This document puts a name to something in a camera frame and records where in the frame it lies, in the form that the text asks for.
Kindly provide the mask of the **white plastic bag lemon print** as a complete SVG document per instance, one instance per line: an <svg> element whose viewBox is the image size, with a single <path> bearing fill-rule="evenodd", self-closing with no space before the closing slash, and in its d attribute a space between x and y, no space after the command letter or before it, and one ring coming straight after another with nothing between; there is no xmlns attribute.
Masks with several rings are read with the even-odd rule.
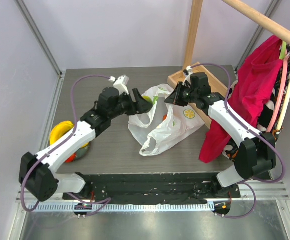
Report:
<svg viewBox="0 0 290 240"><path fill-rule="evenodd" d="M129 117L128 129L141 145L139 154L143 157L164 153L205 125L191 106L165 103L173 91L168 84L151 87L143 94L152 99L150 112Z"/></svg>

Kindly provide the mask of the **red orange apple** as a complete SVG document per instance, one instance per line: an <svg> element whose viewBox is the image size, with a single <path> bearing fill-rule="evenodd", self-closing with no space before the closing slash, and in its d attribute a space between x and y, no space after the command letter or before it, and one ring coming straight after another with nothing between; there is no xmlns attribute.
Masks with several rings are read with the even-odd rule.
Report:
<svg viewBox="0 0 290 240"><path fill-rule="evenodd" d="M71 163L76 159L76 154L72 154L65 162L66 163Z"/></svg>

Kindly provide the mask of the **green yellow mango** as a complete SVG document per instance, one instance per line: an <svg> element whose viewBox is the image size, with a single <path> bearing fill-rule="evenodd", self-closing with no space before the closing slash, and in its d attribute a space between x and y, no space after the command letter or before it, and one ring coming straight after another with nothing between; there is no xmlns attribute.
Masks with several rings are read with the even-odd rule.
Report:
<svg viewBox="0 0 290 240"><path fill-rule="evenodd" d="M142 96L144 100L146 100L148 103L150 103L151 105L153 105L153 101L149 96L143 95Z"/></svg>

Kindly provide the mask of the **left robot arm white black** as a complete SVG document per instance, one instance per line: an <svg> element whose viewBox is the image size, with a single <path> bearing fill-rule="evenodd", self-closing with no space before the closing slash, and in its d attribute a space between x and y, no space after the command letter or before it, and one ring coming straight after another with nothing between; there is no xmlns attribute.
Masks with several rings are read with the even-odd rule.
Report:
<svg viewBox="0 0 290 240"><path fill-rule="evenodd" d="M111 126L111 121L121 115L147 114L153 104L144 99L138 89L134 96L120 93L114 87L105 88L94 107L86 112L74 128L46 149L21 158L19 182L21 191L28 190L39 202L54 194L75 194L85 200L92 192L92 184L83 174L57 174L61 165L83 145L92 142Z"/></svg>

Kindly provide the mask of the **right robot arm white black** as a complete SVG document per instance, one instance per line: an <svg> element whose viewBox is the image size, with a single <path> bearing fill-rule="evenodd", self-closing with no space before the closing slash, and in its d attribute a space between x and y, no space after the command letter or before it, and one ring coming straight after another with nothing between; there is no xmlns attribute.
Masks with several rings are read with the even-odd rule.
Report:
<svg viewBox="0 0 290 240"><path fill-rule="evenodd" d="M275 138L248 124L218 92L212 92L208 76L204 72L190 75L190 84L178 82L165 103L186 107L195 104L205 115L216 121L234 140L238 153L234 164L211 179L211 193L218 198L229 188L276 167Z"/></svg>

